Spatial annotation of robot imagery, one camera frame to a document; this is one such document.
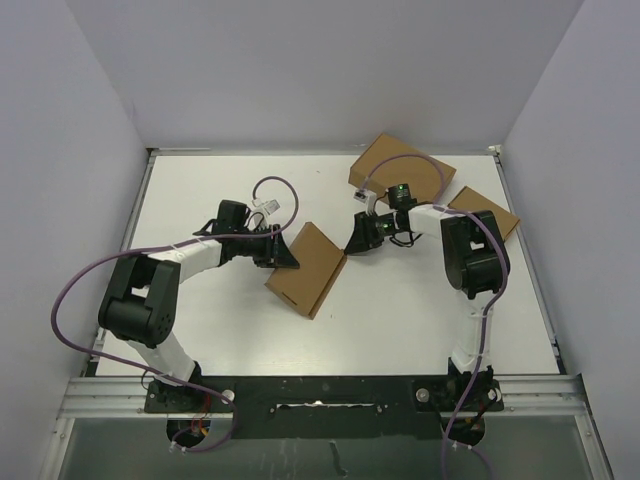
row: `glass panel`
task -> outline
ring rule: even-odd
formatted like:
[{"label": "glass panel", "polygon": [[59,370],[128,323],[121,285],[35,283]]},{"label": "glass panel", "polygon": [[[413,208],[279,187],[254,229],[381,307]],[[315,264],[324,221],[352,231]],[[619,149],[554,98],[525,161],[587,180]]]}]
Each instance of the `glass panel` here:
[{"label": "glass panel", "polygon": [[[490,417],[482,452],[498,479],[585,480],[573,417]],[[222,432],[226,425],[215,429]],[[439,479],[439,441],[238,440],[205,454],[168,452],[164,420],[77,420],[61,479]],[[450,451],[450,479],[488,479],[480,459]]]}]

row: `metal frame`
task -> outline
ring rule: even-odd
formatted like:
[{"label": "metal frame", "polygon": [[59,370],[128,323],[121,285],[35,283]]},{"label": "metal frame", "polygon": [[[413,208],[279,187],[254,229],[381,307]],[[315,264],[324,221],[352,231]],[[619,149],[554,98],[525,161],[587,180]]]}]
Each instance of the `metal frame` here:
[{"label": "metal frame", "polygon": [[[358,154],[366,145],[351,145],[340,151],[317,150],[309,152],[300,151],[256,151],[256,152],[230,152],[212,149],[161,149],[151,152],[148,165],[145,169],[140,190],[135,203],[121,245],[121,249],[131,246],[135,233],[137,221],[140,215],[142,204],[153,171],[155,158],[163,155],[230,155],[230,154],[270,154],[270,155],[300,155],[300,154]],[[505,190],[509,206],[513,209],[512,200],[500,164],[500,157],[495,150],[484,151],[457,151],[457,152],[432,152],[432,154],[449,155],[470,155],[486,154],[496,158],[496,168],[500,175],[502,186]],[[527,267],[533,281],[534,290],[540,309],[543,314],[545,325],[549,333],[549,339],[554,347],[554,351],[559,360],[560,354],[557,348],[555,331],[544,302],[542,290],[536,276],[531,256],[527,249],[524,234],[520,228],[517,229],[518,238],[522,245]],[[104,343],[105,333],[98,330],[94,348],[101,350]],[[585,451],[586,459],[589,463],[593,478],[595,480],[611,480],[613,475],[608,464],[606,454],[599,440],[597,430],[593,423],[589,411],[586,393],[580,377],[567,375],[530,375],[530,376],[497,376],[502,388],[505,404],[503,412],[487,412],[487,416],[573,416],[576,422],[580,438]],[[72,434],[73,425],[77,418],[138,418],[138,419],[158,419],[158,418],[191,418],[189,414],[146,414],[143,411],[146,390],[143,384],[148,384],[151,378],[141,382],[139,377],[82,377],[72,378],[69,381],[67,392],[62,402],[60,413],[53,432],[49,450],[43,464],[40,478],[43,480],[53,480],[58,478],[69,439]],[[228,418],[229,414],[215,414],[213,419]]]},{"label": "metal frame", "polygon": [[[147,385],[139,377],[72,378],[59,418],[192,418],[185,414],[148,414],[143,411]],[[586,395],[579,377],[566,375],[496,376],[505,404],[503,412],[485,416],[576,416],[588,414]],[[475,413],[460,413],[460,416]],[[213,418],[230,418],[214,414]]]}]

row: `metal bracket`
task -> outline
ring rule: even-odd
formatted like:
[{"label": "metal bracket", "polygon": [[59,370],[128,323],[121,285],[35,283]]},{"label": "metal bracket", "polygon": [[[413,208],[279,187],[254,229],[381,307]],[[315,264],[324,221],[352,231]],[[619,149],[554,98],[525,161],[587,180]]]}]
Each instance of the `metal bracket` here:
[{"label": "metal bracket", "polygon": [[74,422],[72,418],[59,418],[56,421],[47,456],[38,477],[40,480],[55,480],[60,476]]},{"label": "metal bracket", "polygon": [[[587,414],[582,381],[566,375],[496,376],[505,405],[487,416]],[[137,377],[73,378],[62,401],[60,418],[192,418],[193,414],[147,414],[145,388]],[[227,418],[230,414],[215,417]]]},{"label": "metal bracket", "polygon": [[[504,170],[502,169],[501,164],[496,165],[496,169],[498,170],[498,176],[500,177],[500,183],[502,183],[502,188],[504,190],[504,194],[507,197],[507,204],[509,205],[509,210],[511,212],[516,213],[514,211],[513,200],[511,198],[511,194],[509,193],[509,186],[507,185],[507,180],[504,176]],[[540,312],[542,313],[542,319],[544,320],[545,327],[547,328],[547,335],[549,336],[549,341],[551,345],[557,345],[556,332],[553,327],[553,322],[551,321],[549,310],[544,301],[544,295],[542,294],[542,288],[540,287],[540,282],[538,281],[538,276],[536,274],[536,269],[533,265],[533,260],[531,259],[531,254],[529,252],[529,247],[527,246],[526,238],[524,237],[524,233],[522,228],[518,226],[516,228],[516,234],[518,236],[518,241],[522,246],[522,252],[524,253],[524,260],[527,264],[527,269],[529,271],[529,276],[531,277],[531,282],[533,283],[533,290],[536,294],[536,299],[538,300],[538,306],[540,307]],[[562,363],[562,358],[560,358],[560,352],[557,351],[556,359]]]},{"label": "metal bracket", "polygon": [[[145,167],[144,174],[142,175],[140,188],[138,189],[138,194],[136,195],[136,198],[133,202],[131,213],[129,214],[129,220],[127,221],[127,225],[124,230],[122,243],[120,244],[120,250],[128,250],[129,248],[131,248],[131,243],[136,232],[136,227],[138,226],[138,219],[140,218],[142,204],[147,194],[147,188],[149,187],[149,182],[151,181],[151,173],[153,172],[153,166],[155,165],[155,162],[156,154],[152,152],[149,156],[149,161],[147,162],[147,166]],[[107,332],[104,330],[104,328],[98,327],[98,331],[92,347],[94,350],[98,350],[99,352],[102,351],[106,335]],[[87,356],[87,360],[83,365],[83,372],[95,372],[99,360],[100,359],[97,357]]]},{"label": "metal bracket", "polygon": [[580,440],[582,440],[582,447],[594,480],[613,480],[611,465],[609,465],[607,456],[604,453],[604,448],[600,443],[591,415],[583,413],[576,415],[575,418],[578,432],[580,432]]},{"label": "metal bracket", "polygon": [[490,155],[493,155],[494,157],[500,157],[500,155],[502,154],[502,145],[501,144],[491,145],[487,147],[487,151],[489,152]]}]

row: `cardboard flap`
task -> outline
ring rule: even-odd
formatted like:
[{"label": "cardboard flap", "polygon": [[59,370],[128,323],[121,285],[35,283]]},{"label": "cardboard flap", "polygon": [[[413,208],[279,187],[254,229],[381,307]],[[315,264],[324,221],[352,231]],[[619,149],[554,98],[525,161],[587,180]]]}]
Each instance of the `cardboard flap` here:
[{"label": "cardboard flap", "polygon": [[347,259],[311,222],[304,224],[290,250],[300,268],[277,268],[265,285],[296,312],[313,319]]},{"label": "cardboard flap", "polygon": [[498,228],[502,240],[506,240],[520,223],[520,219],[513,213],[496,205],[487,197],[480,195],[471,187],[464,187],[456,197],[449,203],[451,208],[456,210],[466,210],[468,212],[479,212],[481,210],[490,210],[496,217]]},{"label": "cardboard flap", "polygon": [[[378,163],[395,155],[405,153],[428,156],[420,150],[402,143],[397,138],[383,133],[351,166],[349,183],[354,187],[360,188],[369,172]],[[444,173],[446,189],[451,183],[456,169],[434,158],[432,160],[440,166]],[[387,188],[401,183],[409,184],[411,194],[418,202],[431,202],[440,189],[440,176],[434,166],[422,158],[399,158],[380,167],[369,181],[367,188],[376,192],[378,197],[381,197]]]}]

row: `screw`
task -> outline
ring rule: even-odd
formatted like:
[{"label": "screw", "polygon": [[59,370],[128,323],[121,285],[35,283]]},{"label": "screw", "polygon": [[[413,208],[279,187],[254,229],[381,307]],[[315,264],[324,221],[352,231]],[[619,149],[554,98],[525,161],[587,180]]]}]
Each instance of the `screw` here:
[{"label": "screw", "polygon": [[233,402],[233,399],[236,398],[236,394],[233,393],[233,390],[225,390],[222,392],[222,395],[229,399],[229,401]]},{"label": "screw", "polygon": [[420,403],[427,403],[429,401],[429,390],[426,388],[419,388],[416,392],[416,398]]},{"label": "screw", "polygon": [[492,388],[491,390],[489,390],[487,396],[489,397],[489,400],[496,400],[499,402],[502,399],[502,392],[497,388]]}]

